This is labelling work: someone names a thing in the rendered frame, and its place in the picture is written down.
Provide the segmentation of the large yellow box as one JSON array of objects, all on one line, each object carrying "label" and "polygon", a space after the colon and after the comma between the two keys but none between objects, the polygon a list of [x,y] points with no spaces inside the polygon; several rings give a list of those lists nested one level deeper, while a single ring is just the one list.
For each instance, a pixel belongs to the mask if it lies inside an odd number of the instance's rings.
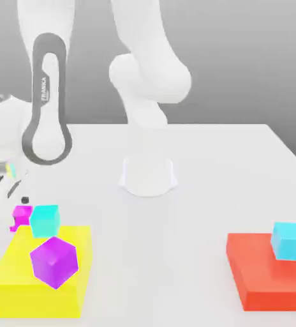
[{"label": "large yellow box", "polygon": [[30,252],[48,239],[29,226],[15,233],[0,260],[0,318],[79,318],[93,260],[91,229],[62,226],[56,236],[77,249],[78,271],[58,289],[34,276]]}]

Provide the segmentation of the small cyan cube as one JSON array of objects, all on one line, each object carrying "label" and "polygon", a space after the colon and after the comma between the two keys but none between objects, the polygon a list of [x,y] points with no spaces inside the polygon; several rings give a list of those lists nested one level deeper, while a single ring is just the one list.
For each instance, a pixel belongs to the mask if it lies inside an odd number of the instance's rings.
[{"label": "small cyan cube", "polygon": [[296,262],[296,222],[275,222],[270,244],[277,260]]}]

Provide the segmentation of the small magenta cube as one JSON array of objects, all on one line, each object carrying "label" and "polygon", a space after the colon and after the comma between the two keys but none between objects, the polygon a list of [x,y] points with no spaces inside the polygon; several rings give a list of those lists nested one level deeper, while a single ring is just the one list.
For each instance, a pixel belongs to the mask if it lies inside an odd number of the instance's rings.
[{"label": "small magenta cube", "polygon": [[16,232],[21,225],[30,225],[30,216],[33,212],[32,206],[15,206],[12,217],[14,225],[10,226],[11,232]]}]

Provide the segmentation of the small purple cube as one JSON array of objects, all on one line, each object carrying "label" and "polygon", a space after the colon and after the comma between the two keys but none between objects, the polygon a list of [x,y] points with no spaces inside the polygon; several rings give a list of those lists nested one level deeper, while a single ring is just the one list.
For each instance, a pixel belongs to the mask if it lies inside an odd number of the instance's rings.
[{"label": "small purple cube", "polygon": [[78,271],[76,247],[55,236],[31,251],[30,258],[34,276],[53,289]]}]

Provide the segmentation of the small turquoise cube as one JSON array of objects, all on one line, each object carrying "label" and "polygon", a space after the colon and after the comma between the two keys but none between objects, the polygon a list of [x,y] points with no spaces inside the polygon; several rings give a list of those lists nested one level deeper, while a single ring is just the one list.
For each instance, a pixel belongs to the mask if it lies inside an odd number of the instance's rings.
[{"label": "small turquoise cube", "polygon": [[35,206],[29,219],[34,238],[57,236],[61,224],[58,205]]}]

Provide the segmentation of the large orange box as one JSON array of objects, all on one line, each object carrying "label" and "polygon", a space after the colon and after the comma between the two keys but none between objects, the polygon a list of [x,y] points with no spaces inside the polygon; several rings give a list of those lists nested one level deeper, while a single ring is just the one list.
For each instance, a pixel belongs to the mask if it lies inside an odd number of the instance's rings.
[{"label": "large orange box", "polygon": [[245,311],[296,311],[296,262],[276,259],[269,233],[230,233],[226,254]]}]

